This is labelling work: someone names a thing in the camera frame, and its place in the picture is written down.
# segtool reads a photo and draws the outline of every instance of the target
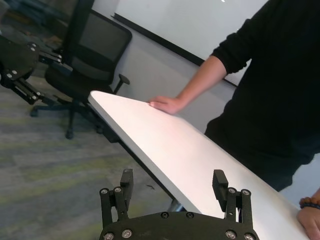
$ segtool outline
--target chair seat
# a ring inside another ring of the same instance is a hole
[[[83,103],[88,102],[89,94],[94,90],[113,94],[107,80],[93,79],[82,75],[77,71],[73,71],[70,75],[66,75],[50,66],[45,73],[45,79],[51,86],[58,89],[60,92]]]

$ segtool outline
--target mesh chair back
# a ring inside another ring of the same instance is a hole
[[[132,33],[118,23],[91,10],[85,24],[73,31],[64,52],[65,61],[87,77],[111,84],[115,68],[132,39]]]

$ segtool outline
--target chair base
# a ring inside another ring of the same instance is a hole
[[[63,100],[61,98],[58,98],[58,102],[61,104],[56,104],[56,105],[48,105],[48,106],[39,106],[36,105],[32,108],[30,112],[31,117],[38,117],[39,116],[39,110],[43,111],[63,111],[63,110],[68,110],[69,111],[69,123],[67,130],[65,132],[65,137],[69,140],[74,138],[74,128],[73,128],[73,123],[74,123],[74,117],[75,113],[81,114],[85,119],[87,119],[89,122],[94,124],[96,128],[96,132],[98,134],[104,134],[108,133],[108,126],[100,119],[99,116],[93,110],[88,106],[88,104],[81,103],[77,100],[72,100],[72,102]]]

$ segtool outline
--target table leg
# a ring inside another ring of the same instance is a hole
[[[168,209],[168,212],[182,212],[184,209],[184,206],[181,205],[180,202],[178,202],[177,199],[172,200],[171,205]]]

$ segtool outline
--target chair wheel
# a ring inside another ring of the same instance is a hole
[[[30,117],[35,118],[38,117],[39,113],[37,109],[32,109],[30,112]]]
[[[97,133],[97,134],[103,134],[103,133],[104,133],[104,129],[103,129],[102,127],[98,126],[98,127],[96,128],[96,133]]]
[[[72,130],[66,131],[65,138],[69,139],[69,140],[73,139],[74,138],[74,132]]]

